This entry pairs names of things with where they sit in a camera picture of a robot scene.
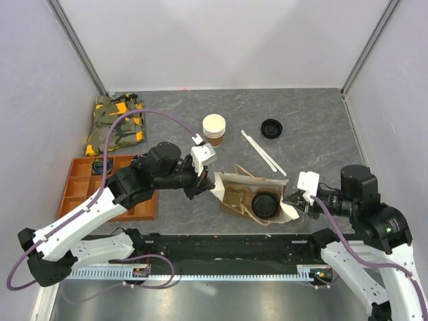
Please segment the black plastic cup lid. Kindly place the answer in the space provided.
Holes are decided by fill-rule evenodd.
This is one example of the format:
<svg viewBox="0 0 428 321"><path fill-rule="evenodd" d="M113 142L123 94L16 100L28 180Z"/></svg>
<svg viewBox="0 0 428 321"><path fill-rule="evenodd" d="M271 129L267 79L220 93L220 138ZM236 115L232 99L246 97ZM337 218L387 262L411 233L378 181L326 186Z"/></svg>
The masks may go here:
<svg viewBox="0 0 428 321"><path fill-rule="evenodd" d="M251 201L253 214L260 219L270 219L278 214L280 200L271 192L257 193Z"/></svg>

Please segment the brown paper bag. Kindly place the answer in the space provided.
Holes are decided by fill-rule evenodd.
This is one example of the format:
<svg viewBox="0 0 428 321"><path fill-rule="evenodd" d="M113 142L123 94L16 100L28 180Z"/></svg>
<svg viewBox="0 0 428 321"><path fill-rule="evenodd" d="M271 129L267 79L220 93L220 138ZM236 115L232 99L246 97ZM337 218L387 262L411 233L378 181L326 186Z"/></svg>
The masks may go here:
<svg viewBox="0 0 428 321"><path fill-rule="evenodd" d="M288 180L256 177L236 164L234 173L215 173L211 193L222 212L247 217L257 224L285 224L297 220L298 211L284 202Z"/></svg>

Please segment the cardboard cup carrier tray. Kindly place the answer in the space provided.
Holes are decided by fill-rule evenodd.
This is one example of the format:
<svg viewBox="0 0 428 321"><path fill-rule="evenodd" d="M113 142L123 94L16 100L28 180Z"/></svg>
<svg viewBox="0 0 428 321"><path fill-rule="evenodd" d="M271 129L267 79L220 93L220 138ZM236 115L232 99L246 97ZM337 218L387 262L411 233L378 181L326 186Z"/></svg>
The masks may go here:
<svg viewBox="0 0 428 321"><path fill-rule="evenodd" d="M228 214L248 216L248 212L251 212L251 203L254 196L255 193L248 188L235 189L228 187L225 189L221 208Z"/></svg>

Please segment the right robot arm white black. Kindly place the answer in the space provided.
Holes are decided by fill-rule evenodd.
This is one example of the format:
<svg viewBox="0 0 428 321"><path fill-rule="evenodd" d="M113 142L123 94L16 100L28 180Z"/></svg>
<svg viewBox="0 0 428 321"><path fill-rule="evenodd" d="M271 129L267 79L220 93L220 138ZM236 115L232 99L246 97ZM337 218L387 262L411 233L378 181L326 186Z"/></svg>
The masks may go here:
<svg viewBox="0 0 428 321"><path fill-rule="evenodd" d="M284 203L311 217L323 213L330 229L309 237L306 255L326 263L365 307L369 320L426 320L427 299L414 260L405 216L381 201L377 177L364 165L340 171L340 188L301 172Z"/></svg>

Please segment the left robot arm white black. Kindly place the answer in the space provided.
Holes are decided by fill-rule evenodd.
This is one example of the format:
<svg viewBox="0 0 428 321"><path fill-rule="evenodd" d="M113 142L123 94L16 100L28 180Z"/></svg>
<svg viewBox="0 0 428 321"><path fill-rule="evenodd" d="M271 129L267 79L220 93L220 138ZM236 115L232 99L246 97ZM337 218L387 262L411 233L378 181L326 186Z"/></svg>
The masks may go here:
<svg viewBox="0 0 428 321"><path fill-rule="evenodd" d="M213 189L207 166L216 157L209 143L192 147L190 154L182 157L178 146L161 142L103 179L93 195L62 218L38 230L21 230L18 239L35 282L48 287L66 279L74 270L102 261L144 260L147 248L138 232L98 239L87 239L87 235L150 200L157 190L181 189L188 199L193 199Z"/></svg>

